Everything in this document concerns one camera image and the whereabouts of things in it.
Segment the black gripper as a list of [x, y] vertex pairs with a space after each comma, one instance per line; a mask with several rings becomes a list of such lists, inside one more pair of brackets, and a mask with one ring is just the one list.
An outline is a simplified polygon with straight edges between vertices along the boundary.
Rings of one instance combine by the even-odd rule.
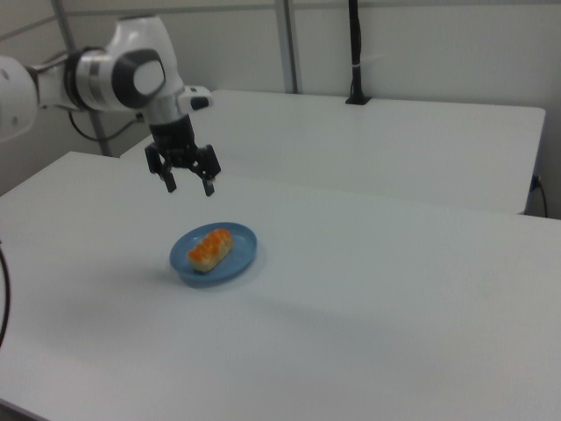
[[192, 167], [192, 171], [202, 180], [205, 195], [212, 196], [221, 166], [213, 146], [198, 148], [195, 144], [190, 116], [186, 115], [171, 123], [149, 125], [149, 129], [153, 143], [145, 148], [146, 161], [150, 173], [157, 175], [165, 183], [167, 192], [173, 193], [177, 189], [172, 166]]

